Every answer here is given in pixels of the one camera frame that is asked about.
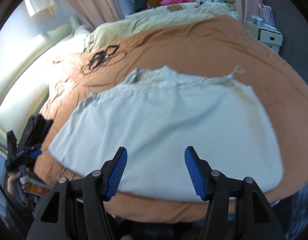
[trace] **human hand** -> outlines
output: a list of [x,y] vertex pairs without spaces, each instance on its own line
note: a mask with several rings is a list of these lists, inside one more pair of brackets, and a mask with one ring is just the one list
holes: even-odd
[[[11,172],[8,176],[9,176],[9,178],[7,179],[7,191],[11,195],[15,196],[16,195],[15,182],[16,182],[16,180],[18,180],[21,177],[21,173],[20,172],[18,172],[18,173]],[[21,188],[25,193],[28,193],[28,192],[30,192],[30,187],[31,187],[31,184],[28,182],[28,183],[25,183],[24,185],[22,185]]]

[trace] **orange object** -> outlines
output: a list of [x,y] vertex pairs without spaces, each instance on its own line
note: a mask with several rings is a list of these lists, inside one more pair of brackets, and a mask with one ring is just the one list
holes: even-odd
[[161,6],[161,1],[163,0],[147,0],[146,7],[155,8],[155,7]]
[[41,187],[39,185],[36,185],[34,183],[31,184],[30,192],[38,195],[43,196],[45,193],[49,193],[51,190],[45,187]]

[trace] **black cable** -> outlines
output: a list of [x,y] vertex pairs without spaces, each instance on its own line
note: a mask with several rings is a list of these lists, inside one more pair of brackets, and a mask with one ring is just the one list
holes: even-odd
[[81,68],[81,73],[83,75],[89,75],[90,73],[98,70],[99,68],[105,67],[106,65],[108,65],[108,63],[114,57],[117,57],[118,54],[124,53],[124,56],[120,60],[110,65],[120,62],[126,57],[127,53],[125,51],[118,52],[118,49],[119,49],[118,45],[110,45],[105,50],[96,52],[94,56],[92,57],[92,59],[90,60],[90,62],[87,65],[85,65],[83,68]]

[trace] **pink pillow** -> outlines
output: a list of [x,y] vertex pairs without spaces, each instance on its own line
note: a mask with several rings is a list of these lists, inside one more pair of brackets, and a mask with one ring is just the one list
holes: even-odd
[[171,5],[171,4],[183,3],[183,2],[194,2],[194,0],[163,0],[161,1],[161,5]]

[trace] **metal screw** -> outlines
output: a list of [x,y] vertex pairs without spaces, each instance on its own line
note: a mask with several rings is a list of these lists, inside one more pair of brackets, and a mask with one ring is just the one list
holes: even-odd
[[99,171],[99,170],[95,170],[95,171],[92,172],[92,175],[94,177],[98,177],[98,176],[100,176],[100,174],[101,174],[101,171]]
[[211,174],[215,177],[218,177],[221,173],[218,170],[212,170]]
[[246,182],[247,183],[253,183],[254,179],[252,177],[246,177]]
[[62,183],[64,183],[66,180],[67,180],[66,177],[60,177],[60,178],[58,179],[58,182],[62,184]]

